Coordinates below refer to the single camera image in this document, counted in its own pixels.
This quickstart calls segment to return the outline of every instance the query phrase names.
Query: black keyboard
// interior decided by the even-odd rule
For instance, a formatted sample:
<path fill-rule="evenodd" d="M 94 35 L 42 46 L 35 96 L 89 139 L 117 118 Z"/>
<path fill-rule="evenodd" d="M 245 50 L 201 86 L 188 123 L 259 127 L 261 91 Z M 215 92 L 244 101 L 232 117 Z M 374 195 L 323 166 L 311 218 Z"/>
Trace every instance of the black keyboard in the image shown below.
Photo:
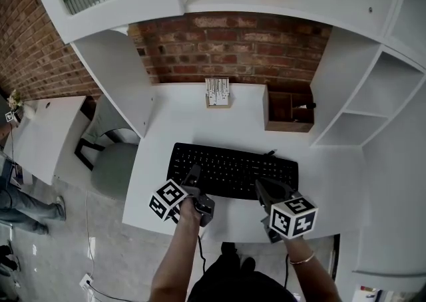
<path fill-rule="evenodd" d="M 257 200 L 254 182 L 271 178 L 298 190 L 298 163 L 273 156 L 208 146 L 176 143 L 167 179 L 181 184 L 192 165 L 201 166 L 197 187 L 205 194 Z"/>

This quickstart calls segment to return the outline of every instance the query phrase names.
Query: desk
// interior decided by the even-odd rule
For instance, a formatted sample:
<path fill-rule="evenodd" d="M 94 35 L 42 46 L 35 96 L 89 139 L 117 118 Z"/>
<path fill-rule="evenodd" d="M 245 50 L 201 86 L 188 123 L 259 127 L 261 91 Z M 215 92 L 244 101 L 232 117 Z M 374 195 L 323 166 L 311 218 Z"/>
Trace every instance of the desk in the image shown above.
<path fill-rule="evenodd" d="M 156 106 L 140 141 L 124 207 L 123 223 L 173 234 L 172 221 L 160 221 L 148 208 L 151 193 L 165 182 L 176 142 L 217 146 L 276 156 L 299 164 L 299 191 L 319 207 L 315 230 L 307 238 L 359 229 L 366 207 L 363 154 L 355 148 L 309 147 L 308 135 L 264 130 L 266 87 L 232 84 L 230 109 L 207 109 L 205 84 L 155 86 Z M 200 234 L 206 239 L 268 242 L 257 201 L 211 196 L 214 219 Z"/>
<path fill-rule="evenodd" d="M 26 171 L 51 185 L 61 151 L 85 96 L 28 101 L 36 110 L 32 120 L 23 118 L 7 138 L 4 152 Z"/>

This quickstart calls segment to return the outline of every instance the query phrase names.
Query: power strip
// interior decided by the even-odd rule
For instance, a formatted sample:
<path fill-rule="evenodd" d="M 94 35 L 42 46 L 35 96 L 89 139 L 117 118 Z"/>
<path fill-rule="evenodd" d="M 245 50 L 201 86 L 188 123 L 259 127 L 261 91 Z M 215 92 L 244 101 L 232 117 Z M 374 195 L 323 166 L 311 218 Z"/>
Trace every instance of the power strip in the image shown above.
<path fill-rule="evenodd" d="M 90 286 L 89 286 L 89 284 L 87 284 L 87 282 L 89 282 L 90 284 L 92 284 L 92 282 L 93 282 L 93 278 L 90 277 L 88 273 L 80 281 L 80 287 L 83 290 L 89 290 Z"/>

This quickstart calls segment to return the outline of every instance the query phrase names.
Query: shoe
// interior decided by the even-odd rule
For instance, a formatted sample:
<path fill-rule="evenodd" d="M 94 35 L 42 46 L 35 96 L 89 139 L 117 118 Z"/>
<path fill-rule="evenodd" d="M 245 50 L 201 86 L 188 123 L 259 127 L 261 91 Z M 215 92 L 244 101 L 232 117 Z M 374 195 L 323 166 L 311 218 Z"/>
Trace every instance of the shoe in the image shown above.
<path fill-rule="evenodd" d="M 241 271 L 244 273 L 252 273 L 256 268 L 256 261 L 253 257 L 247 257 L 241 265 Z"/>
<path fill-rule="evenodd" d="M 63 211 L 63 216 L 61 216 L 61 220 L 67 220 L 67 211 L 65 209 L 64 198 L 62 196 L 57 196 L 56 197 L 56 204 L 58 204 Z"/>
<path fill-rule="evenodd" d="M 16 263 L 16 270 L 14 270 L 14 271 L 20 272 L 21 271 L 21 265 L 19 264 L 18 257 L 16 257 L 15 255 L 11 255 L 11 260 Z"/>
<path fill-rule="evenodd" d="M 237 252 L 237 249 L 235 248 L 235 243 L 227 243 L 225 241 L 222 243 L 220 249 L 222 251 L 222 255 L 233 255 Z"/>
<path fill-rule="evenodd" d="M 49 228 L 47 225 L 40 224 L 38 227 L 38 230 L 36 231 L 39 235 L 48 235 L 49 234 Z"/>

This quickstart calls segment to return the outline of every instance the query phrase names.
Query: red brick wall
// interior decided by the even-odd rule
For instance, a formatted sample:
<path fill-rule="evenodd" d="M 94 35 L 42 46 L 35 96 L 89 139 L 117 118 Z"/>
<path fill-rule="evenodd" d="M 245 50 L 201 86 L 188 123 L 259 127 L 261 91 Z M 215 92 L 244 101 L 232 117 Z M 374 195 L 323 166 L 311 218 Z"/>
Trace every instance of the red brick wall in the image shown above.
<path fill-rule="evenodd" d="M 331 27 L 263 13 L 199 13 L 135 23 L 129 35 L 153 83 L 268 84 L 309 92 Z"/>
<path fill-rule="evenodd" d="M 32 99 L 101 94 L 41 0 L 0 0 L 0 88 Z"/>

